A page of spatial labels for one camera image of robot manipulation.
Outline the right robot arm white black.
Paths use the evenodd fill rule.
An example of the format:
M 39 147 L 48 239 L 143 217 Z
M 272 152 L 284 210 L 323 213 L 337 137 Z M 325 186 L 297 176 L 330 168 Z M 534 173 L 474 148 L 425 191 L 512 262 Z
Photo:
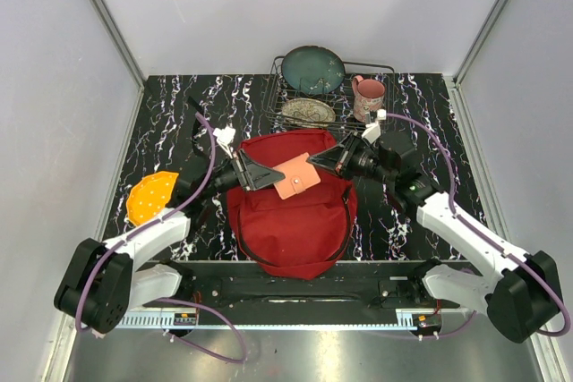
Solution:
M 540 333 L 558 314 L 570 328 L 555 260 L 542 250 L 531 254 L 500 238 L 457 206 L 451 192 L 422 172 L 405 134 L 388 132 L 371 144 L 352 133 L 308 161 L 343 179 L 364 177 L 383 184 L 394 209 L 436 233 L 477 269 L 471 275 L 437 260 L 422 264 L 406 285 L 407 299 L 415 306 L 454 302 L 484 314 L 517 344 Z

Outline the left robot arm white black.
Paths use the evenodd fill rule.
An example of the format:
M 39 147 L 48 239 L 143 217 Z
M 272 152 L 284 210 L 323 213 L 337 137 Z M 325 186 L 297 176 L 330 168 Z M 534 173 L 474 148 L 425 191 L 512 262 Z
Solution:
M 101 335 L 118 326 L 125 313 L 165 298 L 176 307 L 193 295 L 188 270 L 174 262 L 144 264 L 167 246 L 185 239 L 200 220 L 205 203 L 220 192 L 258 191 L 283 181 L 283 172 L 234 153 L 219 166 L 208 161 L 203 174 L 158 172 L 144 177 L 128 199 L 134 229 L 76 247 L 54 298 L 57 310 L 74 318 L 80 331 Z

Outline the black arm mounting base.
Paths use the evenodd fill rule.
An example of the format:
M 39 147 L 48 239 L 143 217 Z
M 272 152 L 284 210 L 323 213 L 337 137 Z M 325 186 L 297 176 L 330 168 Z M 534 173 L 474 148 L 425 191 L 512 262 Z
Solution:
M 363 307 L 453 308 L 414 286 L 420 261 L 350 261 L 336 263 L 311 280 L 267 274 L 251 261 L 177 262 L 180 286 L 161 297 L 189 300 L 222 309 L 239 302 L 341 302 Z

